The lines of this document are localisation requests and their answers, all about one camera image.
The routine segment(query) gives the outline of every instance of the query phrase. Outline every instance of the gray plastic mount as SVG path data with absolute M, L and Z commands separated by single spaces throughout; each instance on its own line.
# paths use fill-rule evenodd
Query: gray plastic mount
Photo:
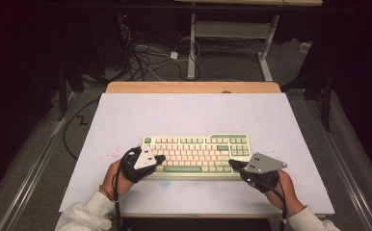
M 284 162 L 273 159 L 261 153 L 255 152 L 252 154 L 252 158 L 247 163 L 244 170 L 251 173 L 262 174 L 286 167 L 287 164 Z
M 153 156 L 150 146 L 145 144 L 142 148 L 142 152 L 138 157 L 137 162 L 135 163 L 135 169 L 141 169 L 143 167 L 149 167 L 156 165 L 155 157 Z

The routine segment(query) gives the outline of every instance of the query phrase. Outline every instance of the white desk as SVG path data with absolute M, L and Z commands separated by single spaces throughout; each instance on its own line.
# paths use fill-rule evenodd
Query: white desk
M 213 133 L 248 134 L 253 152 L 288 164 L 304 204 L 317 215 L 334 213 L 284 93 L 104 93 L 60 211 L 86 202 L 107 167 L 142 137 Z M 127 218 L 280 216 L 243 181 L 141 181 L 121 199 L 121 212 Z
M 321 6 L 322 0 L 176 0 L 179 2 L 212 3 L 212 4 L 250 4 L 250 5 L 278 5 L 311 7 Z M 270 69 L 267 64 L 267 55 L 273 41 L 274 33 L 279 22 L 279 15 L 274 15 L 271 23 L 243 23 L 224 21 L 196 21 L 196 14 L 192 13 L 190 32 L 190 51 L 188 63 L 188 79 L 195 79 L 196 67 L 196 37 L 221 37 L 221 38 L 242 38 L 242 39 L 266 39 L 264 49 L 258 52 L 258 62 L 265 81 L 273 81 Z

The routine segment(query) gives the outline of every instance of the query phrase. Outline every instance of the black glove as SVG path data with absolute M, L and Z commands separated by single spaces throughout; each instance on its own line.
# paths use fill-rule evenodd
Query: black glove
M 143 167 L 140 169 L 135 169 L 134 166 L 142 152 L 141 147 L 134 147 L 127 151 L 120 162 L 121 167 L 120 170 L 122 171 L 123 175 L 126 179 L 130 180 L 132 183 L 138 183 L 142 178 L 152 174 L 156 167 L 162 165 L 165 161 L 166 157 L 155 156 L 156 164 L 149 167 Z
M 263 174 L 256 174 L 244 170 L 248 162 L 229 160 L 228 163 L 235 171 L 240 172 L 241 179 L 262 193 L 266 193 L 273 189 L 279 181 L 279 173 L 276 170 Z

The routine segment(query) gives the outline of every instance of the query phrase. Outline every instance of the mechanical keyboard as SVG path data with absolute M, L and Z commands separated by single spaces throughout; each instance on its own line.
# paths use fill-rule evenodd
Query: mechanical keyboard
M 146 179 L 239 180 L 228 160 L 248 162 L 250 142 L 243 134 L 218 134 L 209 137 L 145 137 L 142 148 L 166 160 Z

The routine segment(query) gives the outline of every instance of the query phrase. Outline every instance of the sleeve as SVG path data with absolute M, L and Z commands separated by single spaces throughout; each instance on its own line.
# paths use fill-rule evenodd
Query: sleeve
M 56 231 L 64 230 L 108 230 L 112 222 L 108 213 L 115 207 L 101 192 L 95 192 L 86 204 L 75 203 L 60 216 Z
M 308 206 L 287 220 L 295 231 L 339 231 L 330 220 L 316 217 Z

